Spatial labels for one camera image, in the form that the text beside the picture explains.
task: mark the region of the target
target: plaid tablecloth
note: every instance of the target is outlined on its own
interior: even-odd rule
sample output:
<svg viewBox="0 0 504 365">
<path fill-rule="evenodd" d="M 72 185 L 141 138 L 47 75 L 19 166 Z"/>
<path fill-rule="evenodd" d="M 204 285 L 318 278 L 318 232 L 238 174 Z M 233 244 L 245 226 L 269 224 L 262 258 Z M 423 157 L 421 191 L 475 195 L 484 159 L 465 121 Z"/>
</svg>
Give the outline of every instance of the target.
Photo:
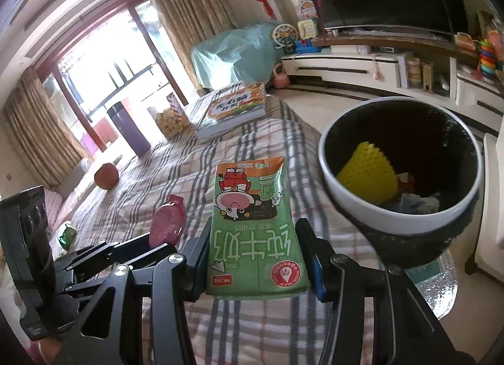
<svg viewBox="0 0 504 365">
<path fill-rule="evenodd" d="M 186 108 L 196 124 L 212 95 Z M 210 142 L 200 142 L 195 128 L 174 141 L 162 140 L 142 158 L 124 156 L 120 181 L 111 191 L 96 188 L 77 209 L 79 229 L 74 248 L 101 240 L 125 241 L 149 231 L 152 216 L 168 196 L 183 196 L 188 225 L 179 247 L 198 237 L 212 214 L 216 165 L 283 155 L 288 165 L 292 218 L 306 217 L 317 236 L 361 265 L 377 268 L 379 260 L 364 236 L 329 200 L 318 166 L 320 134 L 285 103 L 267 97 L 267 116 L 244 124 Z M 362 363 L 372 350 L 372 301 L 366 304 Z M 318 362 L 329 305 L 313 294 L 269 301 L 224 301 L 202 295 L 186 304 L 187 322 L 198 363 L 290 364 Z"/>
</svg>

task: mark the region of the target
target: curtain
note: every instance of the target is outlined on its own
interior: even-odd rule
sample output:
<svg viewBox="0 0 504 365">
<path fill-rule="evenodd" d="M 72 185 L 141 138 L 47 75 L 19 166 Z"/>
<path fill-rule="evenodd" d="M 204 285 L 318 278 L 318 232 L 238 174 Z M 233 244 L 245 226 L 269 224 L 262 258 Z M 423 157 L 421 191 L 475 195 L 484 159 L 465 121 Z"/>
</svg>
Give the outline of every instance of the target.
<svg viewBox="0 0 504 365">
<path fill-rule="evenodd" d="M 2 115 L 7 135 L 24 164 L 49 189 L 56 189 L 89 156 L 49 102 L 31 67 L 11 92 Z"/>
<path fill-rule="evenodd" d="M 200 82 L 191 62 L 191 48 L 222 31 L 236 28 L 223 0 L 150 0 L 196 89 Z"/>
</svg>

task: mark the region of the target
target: metal bolt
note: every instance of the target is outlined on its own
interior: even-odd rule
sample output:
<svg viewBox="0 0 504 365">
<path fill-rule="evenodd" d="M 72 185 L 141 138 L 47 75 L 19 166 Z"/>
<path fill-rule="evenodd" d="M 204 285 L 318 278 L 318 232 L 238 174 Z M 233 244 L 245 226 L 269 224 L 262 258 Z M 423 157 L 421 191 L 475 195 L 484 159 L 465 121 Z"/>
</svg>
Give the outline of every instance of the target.
<svg viewBox="0 0 504 365">
<path fill-rule="evenodd" d="M 125 266 L 124 264 L 121 264 L 120 266 L 117 266 L 114 268 L 114 274 L 118 277 L 127 274 L 129 271 L 129 267 Z"/>
<path fill-rule="evenodd" d="M 170 261 L 172 264 L 179 264 L 184 261 L 184 256 L 182 254 L 172 254 L 170 257 L 168 257 L 168 261 Z"/>
<path fill-rule="evenodd" d="M 402 269 L 400 269 L 400 267 L 398 266 L 390 266 L 389 267 L 389 273 L 391 273 L 392 275 L 399 275 L 403 272 Z"/>
<path fill-rule="evenodd" d="M 334 254 L 331 257 L 331 261 L 336 264 L 345 264 L 348 261 L 348 257 L 344 254 Z"/>
</svg>

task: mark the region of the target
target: cartoon cow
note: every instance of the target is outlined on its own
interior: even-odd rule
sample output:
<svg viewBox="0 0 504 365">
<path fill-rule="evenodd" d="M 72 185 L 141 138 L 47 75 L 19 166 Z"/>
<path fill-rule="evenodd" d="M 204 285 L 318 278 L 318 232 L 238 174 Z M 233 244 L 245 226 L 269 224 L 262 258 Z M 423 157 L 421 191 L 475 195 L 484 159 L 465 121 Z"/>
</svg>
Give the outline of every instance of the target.
<svg viewBox="0 0 504 365">
<path fill-rule="evenodd" d="M 219 187 L 222 191 L 215 198 L 214 206 L 220 209 L 222 216 L 227 215 L 236 221 L 238 214 L 250 216 L 250 213 L 245 212 L 250 205 L 261 204 L 260 200 L 249 195 L 250 179 L 243 169 L 227 169 L 219 181 Z"/>
</svg>

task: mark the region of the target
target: red rectangular logo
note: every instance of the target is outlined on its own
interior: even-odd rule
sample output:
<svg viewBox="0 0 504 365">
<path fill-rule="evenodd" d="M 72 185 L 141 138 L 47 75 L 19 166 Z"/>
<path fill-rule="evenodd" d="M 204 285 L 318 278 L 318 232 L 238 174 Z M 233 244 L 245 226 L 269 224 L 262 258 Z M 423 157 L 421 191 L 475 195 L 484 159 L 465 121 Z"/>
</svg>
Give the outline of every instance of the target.
<svg viewBox="0 0 504 365">
<path fill-rule="evenodd" d="M 212 285 L 216 287 L 220 287 L 221 285 L 233 285 L 233 275 L 232 274 L 213 275 Z"/>
</svg>

